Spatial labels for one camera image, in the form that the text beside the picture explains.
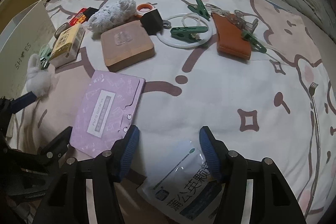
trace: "fluffy white toy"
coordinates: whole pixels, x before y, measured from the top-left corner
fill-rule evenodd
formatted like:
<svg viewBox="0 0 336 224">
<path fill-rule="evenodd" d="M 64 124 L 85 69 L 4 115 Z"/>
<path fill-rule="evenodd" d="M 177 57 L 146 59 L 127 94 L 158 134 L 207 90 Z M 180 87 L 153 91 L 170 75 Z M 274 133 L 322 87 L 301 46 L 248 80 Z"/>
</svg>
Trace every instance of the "fluffy white toy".
<svg viewBox="0 0 336 224">
<path fill-rule="evenodd" d="M 32 91 L 36 97 L 44 96 L 51 85 L 51 73 L 41 70 L 41 61 L 38 54 L 32 54 L 27 68 L 27 91 Z"/>
<path fill-rule="evenodd" d="M 134 0 L 120 0 L 105 6 L 94 13 L 87 21 L 87 29 L 91 32 L 103 33 L 124 24 L 137 12 Z"/>
</svg>

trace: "silver bolt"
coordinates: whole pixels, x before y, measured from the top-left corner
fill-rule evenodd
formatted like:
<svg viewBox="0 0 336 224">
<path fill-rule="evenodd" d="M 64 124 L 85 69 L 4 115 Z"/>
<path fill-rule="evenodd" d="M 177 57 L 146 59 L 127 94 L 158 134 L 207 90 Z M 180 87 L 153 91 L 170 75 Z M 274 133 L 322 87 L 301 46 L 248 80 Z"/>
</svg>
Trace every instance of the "silver bolt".
<svg viewBox="0 0 336 224">
<path fill-rule="evenodd" d="M 265 159 L 264 159 L 264 162 L 265 162 L 266 164 L 272 164 L 272 163 L 273 163 L 273 160 L 270 159 L 270 158 L 265 158 Z"/>
<path fill-rule="evenodd" d="M 67 164 L 73 164 L 75 162 L 75 158 L 68 158 Z"/>
<path fill-rule="evenodd" d="M 235 158 L 235 157 L 238 156 L 238 153 L 237 153 L 236 151 L 234 151 L 234 150 L 230 150 L 230 151 L 228 152 L 228 154 L 229 154 L 229 156 L 232 157 L 232 158 Z"/>
<path fill-rule="evenodd" d="M 104 157 L 109 157 L 109 156 L 112 155 L 112 152 L 111 152 L 111 150 L 105 150 L 105 151 L 102 153 L 102 155 L 103 155 Z"/>
</svg>

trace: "purple notebook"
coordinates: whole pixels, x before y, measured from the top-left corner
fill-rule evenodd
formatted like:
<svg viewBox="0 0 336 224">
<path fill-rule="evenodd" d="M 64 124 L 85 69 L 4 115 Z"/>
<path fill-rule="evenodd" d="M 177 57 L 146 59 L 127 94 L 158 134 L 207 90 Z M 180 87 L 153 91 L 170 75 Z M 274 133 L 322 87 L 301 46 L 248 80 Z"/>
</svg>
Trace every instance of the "purple notebook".
<svg viewBox="0 0 336 224">
<path fill-rule="evenodd" d="M 73 126 L 70 144 L 96 157 L 123 138 L 131 125 L 145 79 L 96 70 Z"/>
</svg>

